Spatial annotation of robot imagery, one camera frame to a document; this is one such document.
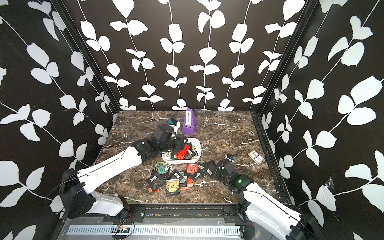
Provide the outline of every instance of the wall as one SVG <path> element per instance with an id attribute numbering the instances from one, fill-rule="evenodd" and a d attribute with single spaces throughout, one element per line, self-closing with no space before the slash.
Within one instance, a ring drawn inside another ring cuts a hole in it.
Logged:
<path id="1" fill-rule="evenodd" d="M 121 109 L 167 111 L 255 108 L 305 4 L 63 2 Z"/>
<path id="2" fill-rule="evenodd" d="M 327 239 L 384 236 L 383 10 L 320 1 L 262 111 L 291 200 Z"/>
<path id="3" fill-rule="evenodd" d="M 0 239 L 49 239 L 68 168 L 92 165 L 116 110 L 51 3 L 0 0 Z"/>

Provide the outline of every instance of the purple metronome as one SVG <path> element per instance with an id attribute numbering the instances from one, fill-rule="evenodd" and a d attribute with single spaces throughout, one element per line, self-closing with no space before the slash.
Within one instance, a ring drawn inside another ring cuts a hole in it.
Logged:
<path id="1" fill-rule="evenodd" d="M 183 124 L 183 133 L 188 135 L 195 135 L 197 127 L 197 122 L 193 110 L 187 108 L 185 111 L 184 124 Z"/>

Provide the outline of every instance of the brown marble floor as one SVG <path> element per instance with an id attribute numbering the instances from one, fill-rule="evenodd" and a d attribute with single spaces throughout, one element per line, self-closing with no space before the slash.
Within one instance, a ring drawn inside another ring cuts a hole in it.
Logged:
<path id="1" fill-rule="evenodd" d="M 215 160 L 217 163 L 226 153 L 235 156 L 234 166 L 239 173 L 249 175 L 267 193 L 277 197 L 275 185 L 267 163 L 253 163 L 247 154 L 255 149 L 264 157 L 252 118 L 248 112 L 195 111 L 198 125 L 193 136 L 200 140 L 202 155 L 199 162 Z M 96 163 L 102 162 L 133 141 L 153 132 L 158 124 L 169 119 L 184 120 L 184 111 L 121 111 L 101 150 Z M 194 186 L 179 195 L 167 197 L 165 188 L 160 192 L 149 192 L 146 179 L 150 177 L 152 165 L 162 161 L 161 156 L 144 162 L 110 179 L 96 189 L 108 195 L 122 195 L 129 203 L 239 203 L 242 199 L 233 195 L 221 182 L 205 176 Z M 172 164 L 172 168 L 184 171 L 186 164 Z"/>

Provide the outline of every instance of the cable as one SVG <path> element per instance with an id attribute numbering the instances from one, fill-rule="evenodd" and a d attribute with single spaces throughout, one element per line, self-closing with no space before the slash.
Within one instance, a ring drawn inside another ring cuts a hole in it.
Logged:
<path id="1" fill-rule="evenodd" d="M 304 224 L 302 224 L 299 220 L 297 220 L 296 218 L 294 218 L 293 216 L 291 216 L 290 214 L 288 214 L 286 211 L 284 211 L 281 207 L 279 207 L 278 205 L 276 205 L 271 199 L 267 198 L 266 196 L 264 196 L 264 194 L 261 194 L 259 192 L 254 192 L 254 193 L 257 193 L 257 194 L 260 194 L 261 196 L 265 197 L 266 199 L 268 199 L 271 203 L 273 203 L 276 207 L 278 207 L 281 211 L 285 212 L 285 214 L 287 214 L 289 217 L 295 219 L 298 223 L 300 223 L 303 227 L 305 227 L 308 232 L 310 232 L 317 240 L 320 240 L 316 237 L 315 234 L 313 234 Z"/>

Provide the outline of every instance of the white tray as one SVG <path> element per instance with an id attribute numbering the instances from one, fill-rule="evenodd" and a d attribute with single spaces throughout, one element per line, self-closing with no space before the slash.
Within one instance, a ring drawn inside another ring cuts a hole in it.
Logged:
<path id="1" fill-rule="evenodd" d="M 197 151 L 197 158 L 195 159 L 187 159 L 187 160 L 172 160 L 171 158 L 166 156 L 166 152 L 161 154 L 161 157 L 163 160 L 168 164 L 182 164 L 182 163 L 192 163 L 197 162 L 201 156 L 201 144 L 200 141 L 197 138 L 189 137 L 187 138 L 187 143 L 192 143 L 192 145 L 195 145 L 196 151 Z"/>

